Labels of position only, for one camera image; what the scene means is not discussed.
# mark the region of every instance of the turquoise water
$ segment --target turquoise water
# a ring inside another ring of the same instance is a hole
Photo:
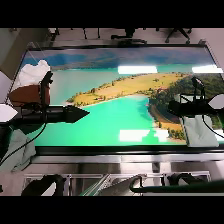
[[[88,106],[90,114],[74,124],[48,124],[35,140],[37,146],[105,146],[161,144],[154,137],[153,119],[148,114],[145,96],[123,97]],[[120,130],[150,130],[142,141],[120,141]]]

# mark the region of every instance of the metal frame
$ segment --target metal frame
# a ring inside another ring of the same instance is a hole
[[[29,51],[42,51],[42,50],[65,50],[65,49],[96,49],[96,48],[139,48],[139,47],[201,47],[206,48],[215,64],[218,64],[218,61],[215,59],[214,54],[211,52],[211,49],[207,44],[135,44],[135,45],[87,45],[87,46],[63,46],[63,47],[43,47],[43,48],[29,48]],[[12,86],[14,84],[15,79],[17,78],[18,72],[20,67],[17,71],[17,74],[14,77]],[[57,158],[56,160],[62,160],[63,158],[67,158],[68,156],[71,158],[72,156],[99,156],[99,155],[161,155],[161,154],[200,154],[201,153],[222,153],[224,152],[224,144],[220,145],[219,147],[207,147],[207,148],[189,148],[186,145],[136,145],[136,146],[37,146],[37,158],[33,160],[33,162],[40,162],[40,158],[44,157],[51,157]]]

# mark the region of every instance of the wire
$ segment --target wire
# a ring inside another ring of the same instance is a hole
[[[222,135],[216,133],[214,130],[212,130],[212,129],[208,126],[208,124],[205,122],[204,114],[202,115],[202,120],[203,120],[204,124],[207,126],[207,128],[208,128],[210,131],[212,131],[212,132],[215,133],[216,135],[218,135],[218,136],[224,138],[224,136],[222,136]]]
[[[44,131],[44,129],[46,128],[47,123],[44,124],[44,127],[42,128],[42,130],[39,132],[38,135],[36,135],[34,138],[32,138],[31,140],[29,140],[28,142],[26,142],[25,144],[23,144],[22,146],[20,146],[18,149],[14,150],[13,152],[9,153],[5,158],[2,159],[2,161],[0,162],[0,166],[14,153],[16,153],[17,151],[19,151],[20,149],[22,149],[23,147],[27,146],[30,142],[34,141],[36,138],[38,138]]]

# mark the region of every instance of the landscape image on screen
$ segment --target landscape image on screen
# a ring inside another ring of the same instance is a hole
[[[167,112],[176,94],[192,94],[192,67],[214,64],[204,48],[104,48],[28,52],[23,65],[51,66],[51,105],[90,114],[74,124],[48,124],[37,146],[186,144],[179,118]],[[154,65],[155,74],[119,74],[121,65]],[[206,97],[223,93],[219,74],[198,74]],[[217,117],[213,128],[220,129]],[[34,137],[39,130],[29,134]]]

